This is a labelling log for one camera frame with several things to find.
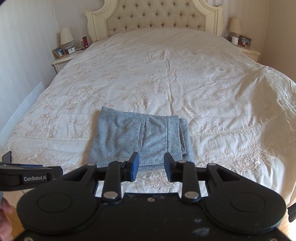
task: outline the white nightstand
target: white nightstand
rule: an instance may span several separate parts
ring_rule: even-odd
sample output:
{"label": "white nightstand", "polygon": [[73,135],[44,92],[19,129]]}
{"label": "white nightstand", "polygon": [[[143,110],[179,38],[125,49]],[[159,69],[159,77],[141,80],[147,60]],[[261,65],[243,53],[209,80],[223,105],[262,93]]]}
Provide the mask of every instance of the white nightstand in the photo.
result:
{"label": "white nightstand", "polygon": [[57,59],[55,61],[52,62],[52,66],[54,66],[56,72],[60,72],[62,70],[62,68],[70,62],[71,59],[74,59],[75,57],[77,57],[78,55],[82,54],[85,51],[85,49],[83,50],[76,50],[75,53],[72,54],[68,54],[63,58]]}
{"label": "white nightstand", "polygon": [[250,57],[255,62],[258,61],[258,57],[261,55],[258,51],[254,50],[250,47],[243,47],[243,46],[237,45],[237,48],[239,48],[242,53],[244,53],[246,56]]}

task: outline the photograph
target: photograph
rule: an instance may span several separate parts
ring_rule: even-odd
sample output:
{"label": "photograph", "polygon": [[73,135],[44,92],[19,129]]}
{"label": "photograph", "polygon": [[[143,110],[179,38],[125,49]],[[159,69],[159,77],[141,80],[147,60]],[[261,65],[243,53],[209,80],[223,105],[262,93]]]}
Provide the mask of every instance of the photograph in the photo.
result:
{"label": "photograph", "polygon": [[53,50],[53,53],[58,57],[62,58],[67,55],[66,51],[60,46]]}
{"label": "photograph", "polygon": [[251,46],[251,41],[252,41],[252,39],[250,39],[248,37],[245,37],[242,35],[239,36],[239,45],[241,45],[241,46]]}

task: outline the wooden floor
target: wooden floor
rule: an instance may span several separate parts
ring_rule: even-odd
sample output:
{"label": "wooden floor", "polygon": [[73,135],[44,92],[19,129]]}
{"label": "wooden floor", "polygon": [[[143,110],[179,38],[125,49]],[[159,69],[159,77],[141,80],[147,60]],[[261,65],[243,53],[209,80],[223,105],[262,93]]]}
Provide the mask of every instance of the wooden floor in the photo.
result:
{"label": "wooden floor", "polygon": [[[9,214],[8,216],[12,223],[12,236],[16,238],[24,229],[17,216],[15,208],[13,209],[13,214]],[[288,213],[286,213],[279,230],[286,234],[286,236],[288,236],[292,241],[296,241],[296,220],[293,223],[289,223]]]}

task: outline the baseboard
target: baseboard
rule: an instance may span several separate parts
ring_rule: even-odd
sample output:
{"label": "baseboard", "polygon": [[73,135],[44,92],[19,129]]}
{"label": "baseboard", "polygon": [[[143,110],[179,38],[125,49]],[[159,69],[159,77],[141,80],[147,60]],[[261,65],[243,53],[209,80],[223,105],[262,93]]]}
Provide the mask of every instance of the baseboard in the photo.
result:
{"label": "baseboard", "polygon": [[14,127],[18,124],[22,116],[32,106],[37,97],[44,91],[44,86],[40,82],[33,91],[27,96],[27,98],[21,103],[18,109],[10,117],[2,131],[0,132],[0,150],[4,149],[6,142],[8,141]]}

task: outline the headboard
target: headboard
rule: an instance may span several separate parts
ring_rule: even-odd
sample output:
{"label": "headboard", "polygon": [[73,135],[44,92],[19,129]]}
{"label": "headboard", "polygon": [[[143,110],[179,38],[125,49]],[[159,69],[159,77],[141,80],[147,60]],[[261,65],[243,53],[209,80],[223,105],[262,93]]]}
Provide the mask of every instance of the headboard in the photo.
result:
{"label": "headboard", "polygon": [[223,31],[223,6],[212,7],[205,0],[105,0],[101,9],[84,14],[92,42],[139,28]]}

